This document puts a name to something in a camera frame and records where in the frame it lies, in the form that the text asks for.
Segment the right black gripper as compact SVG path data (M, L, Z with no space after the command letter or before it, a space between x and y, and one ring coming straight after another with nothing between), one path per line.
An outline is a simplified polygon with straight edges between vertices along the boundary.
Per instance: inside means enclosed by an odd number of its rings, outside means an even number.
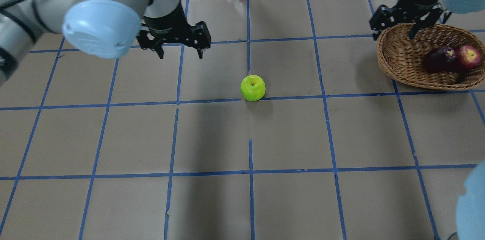
M409 32L410 40L423 29L433 26L444 12L439 0L398 0L394 6L381 4L369 20L374 41L381 31L397 24L413 23Z

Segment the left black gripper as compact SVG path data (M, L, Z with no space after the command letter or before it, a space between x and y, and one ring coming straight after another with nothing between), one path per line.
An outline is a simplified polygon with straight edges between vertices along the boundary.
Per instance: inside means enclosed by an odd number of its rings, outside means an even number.
M141 48L153 50L160 59L164 58L163 44L183 44L196 49L199 59L204 50L211 47L211 34L204 21L190 25L184 13L158 18L144 17L138 35Z

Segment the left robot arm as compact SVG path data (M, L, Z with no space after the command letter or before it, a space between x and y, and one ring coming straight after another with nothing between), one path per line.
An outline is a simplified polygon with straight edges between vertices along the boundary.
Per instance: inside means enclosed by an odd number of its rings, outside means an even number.
M134 40L159 58L164 44L192 47L199 58L211 47L207 24L190 25L181 0L1 0L2 84L46 33L106 59L126 55Z

